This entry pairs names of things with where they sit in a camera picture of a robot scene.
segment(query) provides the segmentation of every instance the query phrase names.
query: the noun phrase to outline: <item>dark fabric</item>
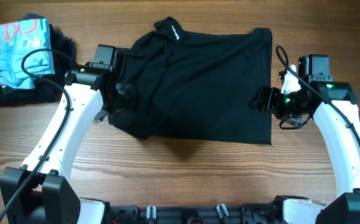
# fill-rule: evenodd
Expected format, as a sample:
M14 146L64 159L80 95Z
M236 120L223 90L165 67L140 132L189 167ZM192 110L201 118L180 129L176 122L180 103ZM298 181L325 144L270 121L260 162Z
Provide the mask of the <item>dark fabric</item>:
M271 115L249 108L270 86L272 34L186 32L171 17L123 54L121 83L132 83L138 103L110 124L137 138L158 134L187 139L271 144Z
M35 14L27 14L23 19L43 18ZM59 50L75 60L75 45L71 39L64 40L61 32L56 33L50 25L50 41L52 49ZM55 75L44 75L44 78L65 85L65 73L73 66L66 58L53 54ZM6 86L0 87L0 106L10 106L28 103L52 103L57 100L60 92L56 87L40 81L34 80L35 88L33 90L17 90Z

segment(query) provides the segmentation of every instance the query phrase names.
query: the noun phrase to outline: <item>tabletop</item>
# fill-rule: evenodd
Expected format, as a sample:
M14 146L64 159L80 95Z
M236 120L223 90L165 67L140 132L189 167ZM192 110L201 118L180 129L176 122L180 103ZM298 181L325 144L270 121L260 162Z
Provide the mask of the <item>tabletop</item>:
M0 24L28 12L48 18L72 38L77 62L91 61L98 44L131 47L171 16L184 30L247 34L268 27L273 49L290 63L326 54L336 81L349 82L360 114L360 1L16 1L0 0ZM272 86L283 66L273 54ZM0 108L0 175L19 167L50 122L57 103ZM71 185L79 197L145 207L266 203L299 195L321 203L336 198L333 168L314 122L283 131L272 119L272 146L174 139L140 141L110 126L92 124L75 158ZM0 211L3 202L0 193Z

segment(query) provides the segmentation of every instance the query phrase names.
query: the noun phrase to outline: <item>wooden table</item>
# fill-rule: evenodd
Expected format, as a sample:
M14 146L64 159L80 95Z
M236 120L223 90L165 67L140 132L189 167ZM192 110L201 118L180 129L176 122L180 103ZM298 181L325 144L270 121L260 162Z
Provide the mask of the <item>wooden table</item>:
M210 34L269 27L273 48L283 45L291 63L307 54L328 54L332 75L352 84L360 108L360 2L0 2L0 24L27 12L43 15L76 41L79 63L92 60L97 44L131 47L167 16L185 30ZM282 69L273 54L272 86L280 87L277 70ZM0 175L7 166L19 167L56 107L0 108ZM273 118L272 127L273 145L261 146L161 137L139 141L106 121L92 124L77 153L71 184L78 196L112 205L237 205L269 202L281 194L322 203L335 199L333 169L314 122L282 131Z

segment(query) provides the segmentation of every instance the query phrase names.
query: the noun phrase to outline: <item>wood grain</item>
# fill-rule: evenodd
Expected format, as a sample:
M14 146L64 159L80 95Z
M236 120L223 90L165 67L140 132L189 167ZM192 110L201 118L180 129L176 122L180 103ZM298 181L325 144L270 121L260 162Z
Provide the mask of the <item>wood grain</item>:
M292 63L306 54L328 54L332 75L352 84L360 108L360 2L0 2L7 3L0 4L0 24L27 12L43 15L76 41L79 63L92 60L98 44L131 47L167 16L185 30L210 34L269 27L273 46L283 45ZM272 85L277 87L279 69L274 54ZM7 166L19 167L56 107L0 108L0 174ZM114 205L233 205L269 202L281 194L330 203L335 198L334 175L314 123L299 131L281 131L273 119L272 126L273 145L261 146L162 137L139 141L107 122L92 124L76 156L71 183L79 196Z

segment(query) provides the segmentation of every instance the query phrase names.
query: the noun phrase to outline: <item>pile of folded clothing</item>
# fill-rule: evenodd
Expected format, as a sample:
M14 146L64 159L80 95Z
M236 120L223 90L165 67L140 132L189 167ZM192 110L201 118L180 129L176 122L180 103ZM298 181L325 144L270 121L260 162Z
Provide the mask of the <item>pile of folded clothing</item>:
M22 71L22 59L37 49L59 50L73 58L70 62L52 52L37 52L25 63L29 72L64 86L65 72L75 64L75 45L71 39L64 39L46 18L35 14L0 25L0 106L56 101L60 90Z

